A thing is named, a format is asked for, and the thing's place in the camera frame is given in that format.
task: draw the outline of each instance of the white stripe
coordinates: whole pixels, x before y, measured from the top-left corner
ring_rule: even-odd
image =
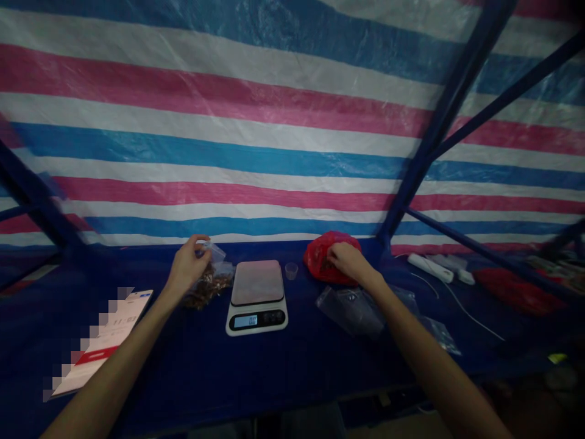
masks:
[[[305,177],[258,174],[207,166],[167,163],[121,163],[103,160],[43,157],[53,176],[112,179],[127,182],[201,182],[241,184],[288,191],[329,193],[396,193],[400,180]],[[494,195],[584,201],[582,191],[499,183],[424,181],[417,195]]]
[[[302,234],[302,233],[291,233],[291,234],[279,234],[279,235],[266,235],[266,236],[251,236],[241,234],[225,234],[215,235],[211,239],[213,242],[230,243],[230,242],[265,242],[265,241],[305,241],[314,240],[320,235],[315,234]],[[112,234],[102,235],[104,243],[109,246],[133,246],[133,245],[166,245],[166,244],[184,244],[187,238],[182,237],[152,237],[148,235],[124,235],[124,234]]]
[[[0,8],[0,43],[57,55],[217,74],[428,110],[436,107],[443,89],[325,58],[245,45],[190,30],[12,9]],[[474,116],[492,100],[491,95],[472,93],[460,113]],[[582,130],[583,111],[572,105],[518,99],[494,118]]]
[[[71,201],[69,209],[82,216],[132,216],[166,221],[204,218],[289,218],[294,220],[380,223],[386,212],[342,212],[332,209],[300,209],[269,204],[181,204],[150,205],[109,201]]]
[[[166,221],[201,220],[204,218],[288,218],[291,220],[348,221],[350,223],[380,223],[386,211],[344,212],[332,209],[300,209],[268,204],[182,204],[150,205],[110,201],[69,201],[64,213],[80,216],[131,216]],[[526,221],[534,223],[574,224],[581,215],[547,212],[499,212],[479,210],[426,210],[425,215],[445,221]],[[405,215],[404,221],[417,221]]]
[[[3,212],[8,209],[12,209],[13,207],[18,206],[18,203],[14,201],[10,197],[2,197],[0,198],[0,212]]]
[[[499,210],[424,210],[421,213],[444,223],[446,221],[524,221],[527,223],[575,224],[583,216],[569,213],[506,212]],[[406,214],[403,221],[418,221]]]
[[[15,247],[53,246],[53,242],[43,232],[0,235],[0,244]]]
[[[39,268],[38,270],[36,270],[34,273],[29,274],[23,280],[41,279],[41,277],[46,276],[47,274],[49,274],[51,271],[53,271],[57,267],[58,267],[58,265],[44,265],[41,268]]]
[[[320,235],[316,234],[279,234],[265,236],[251,236],[241,234],[225,234],[213,236],[212,239],[217,243],[227,242],[262,242],[262,241],[302,241],[314,240]],[[471,234],[469,238],[480,243],[543,243],[551,240],[555,235],[517,235],[517,234]],[[367,238],[367,236],[356,236],[356,238]],[[134,246],[134,245],[161,245],[161,244],[184,244],[187,238],[183,237],[152,237],[138,234],[106,234],[96,235],[89,240],[90,244],[103,243],[108,246]],[[445,235],[395,235],[392,238],[392,245],[441,245],[441,244],[458,244]],[[51,245],[52,243],[41,232],[26,234],[0,235],[0,244],[12,246],[33,246],[33,245]]]
[[[457,0],[321,0],[356,18],[421,32],[441,40],[466,43],[481,9]],[[493,53],[544,58],[579,31],[577,23],[510,17]],[[577,60],[583,61],[583,53]]]
[[[555,235],[518,235],[518,234],[470,234],[467,237],[482,244],[502,244],[502,243],[543,243],[555,237]],[[392,245],[442,245],[442,244],[459,244],[445,235],[394,235],[391,240]]]
[[[138,132],[296,151],[411,158],[420,142],[411,137],[265,124],[19,93],[0,94],[0,112],[11,122]],[[456,146],[441,160],[571,172],[585,170],[585,156],[470,144]]]

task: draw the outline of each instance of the red plastic bag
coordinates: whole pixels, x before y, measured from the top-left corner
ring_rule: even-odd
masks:
[[[341,232],[327,232],[307,246],[303,262],[316,279],[332,284],[358,285],[355,280],[347,277],[327,260],[329,247],[338,242],[346,242],[361,251],[360,243],[353,236]]]
[[[485,268],[474,271],[473,276],[499,300],[524,314],[540,317],[566,307],[562,300],[507,269]]]

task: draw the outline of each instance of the clear plastic bag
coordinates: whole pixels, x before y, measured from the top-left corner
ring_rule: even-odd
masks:
[[[408,310],[418,316],[420,315],[419,306],[416,304],[416,300],[414,298],[414,293],[409,290],[405,290],[404,288],[396,287],[395,285],[388,285],[390,289],[396,294],[396,296],[400,299],[400,301],[404,304]]]
[[[231,286],[236,268],[230,262],[210,263],[183,299],[183,306],[202,310],[224,288]]]
[[[443,349],[453,355],[462,355],[445,325],[429,317],[419,317],[419,321]]]
[[[211,241],[204,241],[203,251],[207,251],[209,249],[211,249],[211,263],[219,263],[224,261],[225,252],[215,244],[212,244]]]
[[[374,300],[362,289],[334,291],[327,287],[315,304],[350,335],[378,338],[386,321]]]

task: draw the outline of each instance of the small plastic cup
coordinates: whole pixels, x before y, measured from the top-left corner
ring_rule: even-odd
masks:
[[[299,266],[296,265],[294,262],[289,262],[285,265],[285,274],[288,280],[294,280],[297,277],[297,273],[299,272]]]

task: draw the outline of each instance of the right hand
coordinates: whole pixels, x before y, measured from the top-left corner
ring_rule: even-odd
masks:
[[[337,243],[329,247],[327,259],[337,267],[337,269],[356,280],[361,285],[373,278],[376,270],[364,258],[364,255],[348,243]]]

